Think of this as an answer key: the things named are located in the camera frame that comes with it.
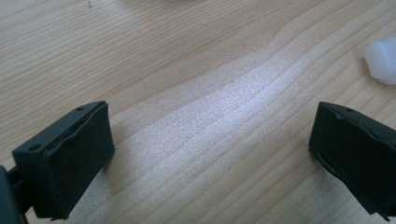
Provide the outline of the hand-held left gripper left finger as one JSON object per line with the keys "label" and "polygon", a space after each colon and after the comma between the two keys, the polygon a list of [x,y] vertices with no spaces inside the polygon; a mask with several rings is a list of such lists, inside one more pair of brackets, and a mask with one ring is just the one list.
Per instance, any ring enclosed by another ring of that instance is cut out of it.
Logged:
{"label": "hand-held left gripper left finger", "polygon": [[108,104],[79,106],[12,151],[11,183],[23,213],[67,219],[114,155]]}

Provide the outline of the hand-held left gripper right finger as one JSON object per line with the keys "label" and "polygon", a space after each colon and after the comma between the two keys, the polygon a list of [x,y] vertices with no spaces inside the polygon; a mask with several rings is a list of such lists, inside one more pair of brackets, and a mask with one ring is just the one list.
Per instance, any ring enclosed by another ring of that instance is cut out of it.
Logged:
{"label": "hand-held left gripper right finger", "polygon": [[368,213],[396,217],[396,130],[354,109],[321,102],[308,146]]}

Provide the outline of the orange marker with white cap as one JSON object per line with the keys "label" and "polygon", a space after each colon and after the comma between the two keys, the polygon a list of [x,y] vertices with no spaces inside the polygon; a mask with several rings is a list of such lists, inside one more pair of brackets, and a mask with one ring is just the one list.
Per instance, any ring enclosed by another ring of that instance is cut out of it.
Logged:
{"label": "orange marker with white cap", "polygon": [[364,57],[373,78],[396,85],[396,37],[373,42],[364,51]]}

